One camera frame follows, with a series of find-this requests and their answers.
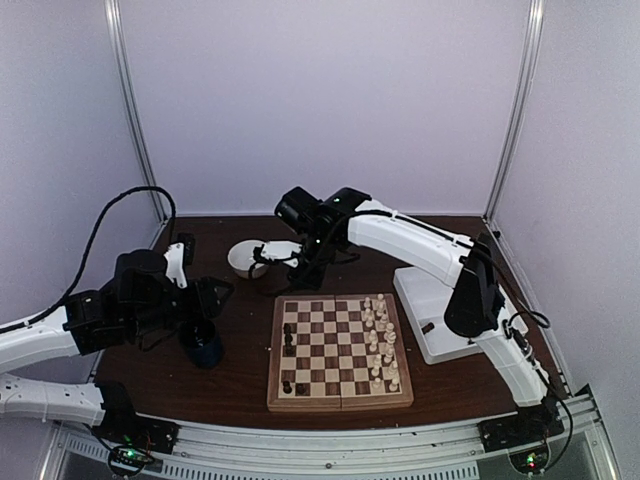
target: wooden table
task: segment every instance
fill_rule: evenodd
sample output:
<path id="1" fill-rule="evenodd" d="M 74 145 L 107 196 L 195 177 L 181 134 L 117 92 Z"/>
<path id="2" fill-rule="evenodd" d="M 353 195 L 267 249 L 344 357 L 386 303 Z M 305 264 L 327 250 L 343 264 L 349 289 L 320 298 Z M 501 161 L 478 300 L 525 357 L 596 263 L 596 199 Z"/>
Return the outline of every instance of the wooden table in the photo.
<path id="1" fill-rule="evenodd" d="M 426 221 L 450 231 L 475 236 L 485 227 L 479 218 L 429 217 Z M 199 370 L 176 339 L 143 354 L 134 346 L 109 349 L 97 381 L 115 380 L 127 388 L 136 409 L 145 414 L 191 422 L 273 429 L 367 429 L 450 422 L 514 411 L 511 394 L 484 355 L 427 365 L 396 296 L 415 401 L 411 407 L 370 412 L 271 413 L 267 410 L 268 347 L 274 299 L 286 285 L 286 267 L 271 267 L 259 280 L 240 280 L 226 261 L 229 249 L 246 239 L 296 237 L 275 217 L 179 219 L 176 232 L 194 233 L 196 259 L 187 274 L 212 275 L 236 285 L 223 314 L 215 320 L 226 353 L 213 370 Z M 166 239 L 159 245 L 164 250 Z M 360 261 L 333 266 L 319 294 L 352 294 L 395 290 L 393 272 L 402 262 L 379 252 L 358 250 Z M 547 371 L 558 375 L 546 343 L 536 327 L 528 336 Z"/>

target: robotic arm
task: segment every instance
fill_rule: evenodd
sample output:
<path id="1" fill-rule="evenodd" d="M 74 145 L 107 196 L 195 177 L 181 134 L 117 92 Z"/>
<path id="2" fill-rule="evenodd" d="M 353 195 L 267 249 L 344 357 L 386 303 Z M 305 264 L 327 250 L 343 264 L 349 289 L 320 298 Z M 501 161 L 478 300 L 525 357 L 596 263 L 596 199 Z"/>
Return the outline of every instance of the robotic arm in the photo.
<path id="1" fill-rule="evenodd" d="M 141 343 L 156 330 L 197 328 L 217 317 L 233 288 L 212 277 L 188 280 L 184 266 L 193 260 L 195 240 L 180 237 L 164 255 L 120 255 L 114 277 L 100 290 L 72 295 L 38 323 L 29 322 L 32 316 L 2 325 L 0 373 Z M 163 453 L 171 452 L 177 433 L 171 422 L 136 415 L 117 383 L 62 385 L 0 375 L 0 417 L 11 416 L 84 423 L 101 438 Z"/>
<path id="2" fill-rule="evenodd" d="M 292 289 L 320 288 L 336 252 L 352 245 L 396 257 L 452 289 L 444 313 L 446 326 L 480 347 L 518 406 L 510 423 L 484 426 L 483 437 L 491 439 L 485 442 L 487 450 L 562 432 L 548 374 L 525 339 L 526 325 L 514 317 L 516 308 L 497 282 L 491 250 L 482 238 L 472 240 L 404 216 L 351 188 L 321 201 L 296 187 L 283 196 L 275 213 L 304 236 L 302 244 L 268 242 L 256 249 L 254 258 L 287 264 Z"/>

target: wire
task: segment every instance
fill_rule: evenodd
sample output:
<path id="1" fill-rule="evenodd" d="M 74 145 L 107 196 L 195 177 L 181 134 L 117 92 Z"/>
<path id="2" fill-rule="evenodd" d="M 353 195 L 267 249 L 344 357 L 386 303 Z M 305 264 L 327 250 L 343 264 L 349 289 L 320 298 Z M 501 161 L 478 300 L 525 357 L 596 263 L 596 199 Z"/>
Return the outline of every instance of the wire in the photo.
<path id="1" fill-rule="evenodd" d="M 43 312 L 39 313 L 38 315 L 34 316 L 33 318 L 29 319 L 28 321 L 22 322 L 22 323 L 14 323 L 14 324 L 6 326 L 4 328 L 0 328 L 0 335 L 3 334 L 3 333 L 12 332 L 14 330 L 19 330 L 21 328 L 26 328 L 26 327 L 34 325 L 34 324 L 36 324 L 38 322 L 41 322 L 42 320 L 47 318 L 49 315 L 51 315 L 58 308 L 62 307 L 66 303 L 66 301 L 69 299 L 69 297 L 71 296 L 71 294 L 73 293 L 75 288 L 78 286 L 78 283 L 80 282 L 80 279 L 82 278 L 82 274 L 84 273 L 84 269 L 87 266 L 87 260 L 89 258 L 89 253 L 91 252 L 91 247 L 93 246 L 93 242 L 94 242 L 94 240 L 96 238 L 96 235 L 98 234 L 98 229 L 100 228 L 100 225 L 102 224 L 102 221 L 104 220 L 104 217 L 107 215 L 107 212 L 116 203 L 120 202 L 121 200 L 123 200 L 124 198 L 128 197 L 129 195 L 132 195 L 132 194 L 138 193 L 138 192 L 158 192 L 158 193 L 162 194 L 167 199 L 167 201 L 169 202 L 169 205 L 171 206 L 171 217 L 170 217 L 169 223 L 168 223 L 168 230 L 169 230 L 169 243 L 171 243 L 171 239 L 173 238 L 173 230 L 175 228 L 176 204 L 173 201 L 173 198 L 171 197 L 169 192 L 167 192 L 162 187 L 146 186 L 146 185 L 145 186 L 140 186 L 140 187 L 133 187 L 133 188 L 130 188 L 129 190 L 127 190 L 126 192 L 122 192 L 120 195 L 118 195 L 117 197 L 115 197 L 111 201 L 109 201 L 109 203 L 107 203 L 104 206 L 104 208 L 102 209 L 102 211 L 100 212 L 100 215 L 98 215 L 98 219 L 96 220 L 95 224 L 93 225 L 93 230 L 91 231 L 91 235 L 89 236 L 89 240 L 87 241 L 87 245 L 86 245 L 86 247 L 84 249 L 84 252 L 82 254 L 82 260 L 80 261 L 80 266 L 78 267 L 78 271 L 76 273 L 76 276 L 73 279 L 73 282 L 71 282 L 71 285 L 69 286 L 69 288 L 67 288 L 67 290 L 62 294 L 62 296 L 53 305 L 51 305 L 49 308 L 47 308 Z"/>
<path id="2" fill-rule="evenodd" d="M 562 456 L 566 453 L 567 449 L 569 448 L 569 444 L 571 443 L 571 439 L 573 438 L 573 415 L 571 415 L 571 412 L 569 411 L 569 407 L 567 407 L 567 404 L 564 403 L 564 400 L 560 398 L 560 395 L 558 395 L 558 392 L 556 392 L 555 388 L 553 388 L 551 384 L 547 381 L 547 379 L 544 378 L 544 375 L 542 374 L 542 372 L 539 369 L 536 369 L 536 373 L 540 377 L 540 380 L 542 380 L 542 383 L 544 383 L 547 389 L 551 392 L 551 394 L 556 398 L 556 400 L 558 400 L 558 402 L 560 402 L 560 405 L 562 405 L 562 408 L 567 413 L 567 417 L 569 418 L 569 435 L 567 435 L 567 441 L 565 442 L 564 447 L 562 447 L 562 450 L 560 450 L 560 453 L 558 453 L 556 458 L 554 458 L 553 462 L 551 462 L 550 465 L 547 465 L 543 469 L 543 471 L 546 473 L 558 464 Z"/>
<path id="3" fill-rule="evenodd" d="M 168 333 L 164 337 L 161 337 L 161 338 L 157 339 L 155 342 L 153 342 L 148 347 L 144 346 L 144 338 L 140 338 L 140 342 L 138 343 L 138 348 L 143 353 L 150 352 L 151 350 L 155 349 L 158 345 L 161 345 L 164 342 L 166 342 L 168 340 L 171 340 L 173 337 L 175 337 L 176 334 L 178 333 L 178 330 L 179 330 L 179 328 L 174 328 L 170 333 Z"/>
<path id="4" fill-rule="evenodd" d="M 144 469 L 144 467 L 146 467 L 147 465 L 151 465 L 156 461 L 156 459 L 149 453 L 150 452 L 149 447 L 151 445 L 151 436 L 149 435 L 149 432 L 147 432 L 147 451 L 144 452 L 143 450 L 137 447 L 133 447 L 131 445 L 126 445 L 126 444 L 110 447 L 102 438 L 96 435 L 96 433 L 93 431 L 93 429 L 89 425 L 87 425 L 86 423 L 83 423 L 83 425 L 87 430 L 89 430 L 89 433 L 93 436 L 93 438 L 98 440 L 98 442 L 100 442 L 100 444 L 111 454 L 107 458 L 107 466 L 109 467 L 109 470 L 111 470 L 111 473 L 113 473 L 114 475 L 121 476 L 121 474 L 116 472 L 113 468 L 113 458 L 115 458 L 118 461 L 122 459 L 122 462 L 125 465 L 127 463 L 137 463 L 138 465 L 136 465 L 136 470 L 130 473 L 130 476 L 132 477 L 138 475 Z M 136 459 L 135 462 L 133 462 L 131 459 L 127 459 L 126 454 L 131 451 L 135 451 L 136 453 L 140 454 L 142 456 L 142 459 Z"/>
<path id="5" fill-rule="evenodd" d="M 526 315 L 529 315 L 531 317 L 531 319 L 540 328 L 544 328 L 544 329 L 551 328 L 551 320 L 549 320 L 549 318 L 546 315 L 544 315 L 543 313 L 537 312 L 535 310 L 531 310 L 527 306 L 527 304 L 520 298 L 520 295 L 518 294 L 516 289 L 513 287 L 513 285 L 511 285 L 511 280 L 509 279 L 509 276 L 505 273 L 504 270 L 502 270 L 500 265 L 498 265 L 498 263 L 493 258 L 491 258 L 489 255 L 487 255 L 486 253 L 484 253 L 484 252 L 482 252 L 480 250 L 476 250 L 474 253 L 478 254 L 478 256 L 480 256 L 483 259 L 485 259 L 486 261 L 488 261 L 491 264 L 491 266 L 496 269 L 496 271 L 498 272 L 498 275 L 502 278 L 502 280 L 504 280 L 501 285 L 503 285 L 505 287 L 505 289 L 507 290 L 509 295 L 512 298 L 514 298 L 520 304 L 520 306 L 524 309 L 524 311 L 516 312 L 509 319 L 509 321 L 507 322 L 507 327 L 511 327 L 513 321 L 517 317 L 520 317 L 520 316 L 526 314 Z"/>

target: wooden chessboard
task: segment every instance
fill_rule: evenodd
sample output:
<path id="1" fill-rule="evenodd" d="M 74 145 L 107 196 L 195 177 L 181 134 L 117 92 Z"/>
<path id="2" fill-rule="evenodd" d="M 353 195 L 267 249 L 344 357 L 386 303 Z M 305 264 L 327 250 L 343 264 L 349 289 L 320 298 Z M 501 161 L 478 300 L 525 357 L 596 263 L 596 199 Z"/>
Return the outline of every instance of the wooden chessboard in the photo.
<path id="1" fill-rule="evenodd" d="M 393 295 L 384 295 L 384 307 L 396 332 L 395 360 L 400 384 L 389 389 L 389 364 L 383 361 L 382 383 L 374 387 L 371 374 L 376 354 L 384 358 L 385 326 L 375 317 L 378 351 L 370 352 L 364 317 L 365 297 L 377 295 L 289 296 L 276 299 L 267 407 L 272 412 L 324 412 L 408 407 L 413 390 Z M 293 351 L 285 352 L 284 325 L 289 324 Z M 292 387 L 285 393 L 283 382 Z"/>

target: white enclosure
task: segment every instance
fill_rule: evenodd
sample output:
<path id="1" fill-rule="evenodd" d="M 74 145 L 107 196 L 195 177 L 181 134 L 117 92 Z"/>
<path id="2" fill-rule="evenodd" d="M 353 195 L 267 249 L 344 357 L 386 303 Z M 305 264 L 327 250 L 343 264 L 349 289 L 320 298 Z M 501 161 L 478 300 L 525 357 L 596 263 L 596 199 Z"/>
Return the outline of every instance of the white enclosure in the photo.
<path id="1" fill-rule="evenodd" d="M 640 478 L 640 3 L 547 2 L 497 226 Z"/>
<path id="2" fill-rule="evenodd" d="M 492 226 L 574 393 L 591 384 L 624 478 L 639 478 L 640 3 L 110 2 L 138 143 L 104 0 L 0 3 L 0 324 L 57 299 L 102 206 L 153 179 L 143 137 L 182 215 L 270 214 L 296 185 L 481 215 L 510 165 Z M 540 57 L 501 164 L 532 4 L 546 5 Z M 79 288 L 157 231 L 148 196 L 113 209 Z M 90 360 L 26 373 L 83 381 Z M 0 422 L 2 478 L 33 478 L 45 430 Z"/>
<path id="3" fill-rule="evenodd" d="M 301 184 L 480 214 L 529 2 L 121 1 L 158 182 L 182 214 L 269 213 Z"/>

